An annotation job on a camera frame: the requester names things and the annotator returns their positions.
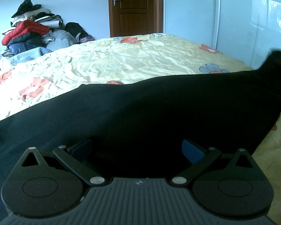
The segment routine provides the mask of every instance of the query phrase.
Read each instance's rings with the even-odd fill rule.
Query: brown door
[[[111,37],[145,35],[157,32],[157,13],[161,12],[161,6],[157,4],[159,2],[161,1],[109,0]]]

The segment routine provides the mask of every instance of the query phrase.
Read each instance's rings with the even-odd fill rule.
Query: metal screw
[[[172,178],[172,182],[174,183],[174,184],[178,184],[178,185],[181,185],[181,184],[185,184],[186,183],[186,178],[184,178],[184,177],[174,177],[174,178]]]
[[[100,185],[100,184],[104,183],[104,181],[105,181],[105,179],[103,177],[92,177],[90,179],[90,182],[95,185]]]

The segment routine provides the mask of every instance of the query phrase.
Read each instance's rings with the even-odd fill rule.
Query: yellow floral duvet
[[[129,84],[165,75],[242,70],[252,68],[206,45],[169,34],[96,40],[0,71],[0,120],[81,84]],[[253,157],[274,188],[268,215],[281,224],[281,115]]]

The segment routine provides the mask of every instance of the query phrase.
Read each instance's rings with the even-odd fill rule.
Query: grey ribbed plate
[[[10,215],[0,225],[275,225],[268,217],[235,221],[203,210],[184,188],[164,179],[114,178],[91,188],[71,211],[46,219]]]

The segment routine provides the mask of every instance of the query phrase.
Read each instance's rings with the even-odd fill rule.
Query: pile of clothes
[[[7,48],[1,55],[9,58],[12,66],[73,44],[94,40],[78,23],[70,22],[64,26],[60,15],[51,13],[40,4],[33,5],[31,0],[25,0],[19,6],[11,17],[10,25],[2,32],[2,45]]]

